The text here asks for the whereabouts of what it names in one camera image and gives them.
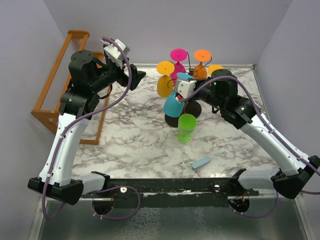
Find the yellow wine glass front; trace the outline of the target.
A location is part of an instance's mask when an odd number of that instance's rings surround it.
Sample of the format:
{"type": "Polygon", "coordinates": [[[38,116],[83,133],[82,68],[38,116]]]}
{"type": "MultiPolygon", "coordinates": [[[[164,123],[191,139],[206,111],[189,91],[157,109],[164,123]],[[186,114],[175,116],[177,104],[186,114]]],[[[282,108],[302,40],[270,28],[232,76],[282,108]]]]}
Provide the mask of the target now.
{"type": "Polygon", "coordinates": [[[161,61],[156,66],[157,72],[161,75],[158,79],[156,91],[160,97],[167,98],[172,93],[172,74],[175,70],[175,66],[170,61],[161,61]]]}

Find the yellow wine glass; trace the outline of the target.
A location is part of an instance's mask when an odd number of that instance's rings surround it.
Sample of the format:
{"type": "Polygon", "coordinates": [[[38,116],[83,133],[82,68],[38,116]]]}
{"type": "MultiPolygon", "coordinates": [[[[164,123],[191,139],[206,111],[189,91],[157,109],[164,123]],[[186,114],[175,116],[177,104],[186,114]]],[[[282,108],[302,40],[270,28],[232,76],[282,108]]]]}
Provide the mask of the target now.
{"type": "Polygon", "coordinates": [[[156,91],[160,97],[167,98],[172,93],[172,74],[175,70],[175,66],[170,61],[161,61],[156,66],[157,72],[161,75],[158,79],[156,91]]]}
{"type": "Polygon", "coordinates": [[[224,67],[219,64],[212,64],[207,68],[207,73],[211,75],[214,71],[221,69],[224,69],[224,67]]]}

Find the pink wine glass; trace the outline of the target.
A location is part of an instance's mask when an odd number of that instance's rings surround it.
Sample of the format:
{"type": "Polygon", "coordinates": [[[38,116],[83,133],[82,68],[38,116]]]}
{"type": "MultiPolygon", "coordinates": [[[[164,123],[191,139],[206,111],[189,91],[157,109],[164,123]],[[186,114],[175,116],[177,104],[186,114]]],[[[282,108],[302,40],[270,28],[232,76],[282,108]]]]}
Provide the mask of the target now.
{"type": "Polygon", "coordinates": [[[182,48],[176,48],[170,52],[170,58],[173,60],[173,64],[174,64],[174,71],[173,73],[170,74],[170,77],[173,80],[177,79],[177,73],[186,72],[186,69],[181,62],[186,60],[187,56],[188,56],[187,51],[182,48]]]}

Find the blue wine glass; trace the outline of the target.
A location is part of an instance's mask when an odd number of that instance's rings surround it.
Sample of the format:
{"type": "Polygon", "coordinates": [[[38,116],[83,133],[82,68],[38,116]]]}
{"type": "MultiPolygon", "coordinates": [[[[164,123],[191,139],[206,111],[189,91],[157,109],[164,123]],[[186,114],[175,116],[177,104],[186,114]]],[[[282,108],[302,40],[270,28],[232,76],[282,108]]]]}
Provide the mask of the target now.
{"type": "MultiPolygon", "coordinates": [[[[185,79],[185,80],[194,79],[193,76],[191,76],[189,74],[186,74],[186,73],[182,73],[182,72],[179,72],[177,74],[177,78],[181,78],[181,79],[185,79]]],[[[176,97],[176,93],[173,91],[167,97],[167,99],[166,99],[166,101],[164,103],[164,106],[163,106],[164,114],[169,116],[169,117],[172,117],[172,118],[178,118],[181,115],[182,111],[183,111],[183,108],[184,108],[184,105],[185,105],[185,101],[189,100],[191,98],[192,94],[189,97],[185,98],[185,99],[179,100],[176,97]]]]}

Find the orange wine glass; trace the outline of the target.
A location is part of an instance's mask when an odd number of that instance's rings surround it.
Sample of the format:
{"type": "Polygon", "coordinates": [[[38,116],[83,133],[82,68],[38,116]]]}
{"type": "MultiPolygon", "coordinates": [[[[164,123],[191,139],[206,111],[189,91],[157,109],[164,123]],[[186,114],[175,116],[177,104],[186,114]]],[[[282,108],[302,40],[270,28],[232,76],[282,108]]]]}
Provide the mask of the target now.
{"type": "Polygon", "coordinates": [[[212,55],[208,50],[199,49],[194,52],[194,58],[199,61],[199,64],[193,69],[193,77],[196,80],[202,80],[207,78],[207,69],[204,63],[210,63],[212,55]]]}

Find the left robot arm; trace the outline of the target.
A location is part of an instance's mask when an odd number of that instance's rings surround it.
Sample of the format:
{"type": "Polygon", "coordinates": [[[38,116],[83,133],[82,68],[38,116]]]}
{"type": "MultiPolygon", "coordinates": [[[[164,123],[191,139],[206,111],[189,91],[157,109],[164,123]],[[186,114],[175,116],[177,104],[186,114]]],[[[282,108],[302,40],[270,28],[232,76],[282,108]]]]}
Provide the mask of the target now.
{"type": "Polygon", "coordinates": [[[29,179],[27,187],[30,190],[69,205],[75,205],[81,196],[90,192],[101,198],[110,193],[111,186],[102,173],[72,178],[75,155],[92,118],[90,113],[101,100],[98,93],[115,82],[133,91],[146,72],[131,64],[128,68],[131,77],[128,77],[109,56],[105,58],[107,62],[103,63],[89,50],[79,50],[71,55],[68,65],[71,79],[60,99],[54,142],[39,176],[29,179]]]}

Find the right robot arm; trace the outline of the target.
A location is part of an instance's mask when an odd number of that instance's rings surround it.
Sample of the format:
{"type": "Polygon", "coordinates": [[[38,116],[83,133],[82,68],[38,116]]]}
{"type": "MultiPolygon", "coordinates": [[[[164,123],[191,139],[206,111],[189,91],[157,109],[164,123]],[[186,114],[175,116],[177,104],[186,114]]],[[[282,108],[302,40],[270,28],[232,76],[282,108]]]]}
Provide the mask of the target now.
{"type": "Polygon", "coordinates": [[[273,169],[237,171],[229,189],[236,196],[249,189],[270,189],[294,199],[318,172],[320,158],[309,156],[282,135],[250,95],[238,94],[238,87],[242,86],[229,70],[219,69],[210,78],[193,81],[191,87],[193,99],[210,105],[226,122],[252,138],[277,164],[273,169]]]}

